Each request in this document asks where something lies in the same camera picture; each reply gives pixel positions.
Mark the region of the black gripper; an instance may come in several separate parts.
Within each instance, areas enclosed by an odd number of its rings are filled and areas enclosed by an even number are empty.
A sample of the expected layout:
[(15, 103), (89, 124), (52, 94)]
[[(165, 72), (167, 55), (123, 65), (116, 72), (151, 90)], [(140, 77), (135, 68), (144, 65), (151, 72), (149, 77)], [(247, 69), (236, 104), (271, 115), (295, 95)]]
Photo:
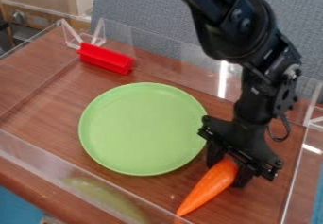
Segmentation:
[(229, 155), (239, 165), (233, 187), (244, 188), (253, 177), (273, 181), (284, 162), (265, 142), (265, 125), (244, 123), (237, 117), (225, 121), (204, 115), (197, 135), (207, 141), (208, 167), (224, 155)]

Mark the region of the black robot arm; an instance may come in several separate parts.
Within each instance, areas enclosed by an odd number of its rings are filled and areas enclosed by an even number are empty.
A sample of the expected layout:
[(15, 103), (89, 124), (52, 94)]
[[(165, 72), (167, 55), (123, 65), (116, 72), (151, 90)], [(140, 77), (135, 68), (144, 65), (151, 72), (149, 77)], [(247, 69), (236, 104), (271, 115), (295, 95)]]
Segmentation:
[(276, 142), (269, 121), (284, 120), (297, 101), (300, 54), (276, 26), (265, 0), (181, 0), (189, 7), (201, 49), (208, 57), (241, 66), (241, 96), (233, 119), (201, 117), (200, 137), (207, 140), (207, 164), (231, 156), (239, 165), (233, 185), (253, 177), (272, 180), (284, 162), (265, 137)]

